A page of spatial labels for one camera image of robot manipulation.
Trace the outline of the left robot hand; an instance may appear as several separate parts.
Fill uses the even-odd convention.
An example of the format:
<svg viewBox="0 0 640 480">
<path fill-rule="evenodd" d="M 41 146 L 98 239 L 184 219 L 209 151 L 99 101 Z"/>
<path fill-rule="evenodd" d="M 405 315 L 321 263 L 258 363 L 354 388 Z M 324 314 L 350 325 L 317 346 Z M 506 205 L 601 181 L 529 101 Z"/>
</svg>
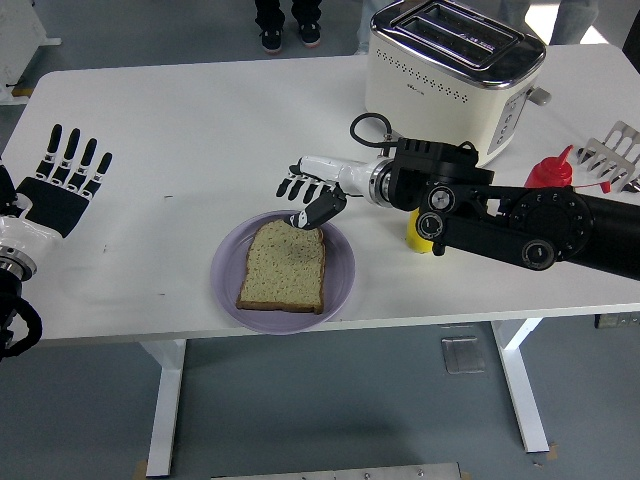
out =
<svg viewBox="0 0 640 480">
<path fill-rule="evenodd" d="M 97 140 L 71 130 L 61 148 L 63 127 L 53 126 L 44 157 L 33 174 L 15 185 L 1 168 L 1 248 L 35 263 L 77 226 L 100 189 L 112 154 L 96 156 Z"/>
</svg>

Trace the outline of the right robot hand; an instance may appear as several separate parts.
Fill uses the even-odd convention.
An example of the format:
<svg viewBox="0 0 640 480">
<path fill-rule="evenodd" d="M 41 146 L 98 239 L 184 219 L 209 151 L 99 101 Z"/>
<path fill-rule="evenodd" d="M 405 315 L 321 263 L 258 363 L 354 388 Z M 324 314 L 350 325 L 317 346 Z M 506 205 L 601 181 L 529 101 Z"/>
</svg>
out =
<svg viewBox="0 0 640 480">
<path fill-rule="evenodd" d="M 370 183 L 373 165 L 350 160 L 320 156 L 303 156 L 289 167 L 282 180 L 277 197 L 294 200 L 303 195 L 305 208 L 288 217 L 292 227 L 313 230 L 339 214 L 350 196 L 371 201 Z"/>
</svg>

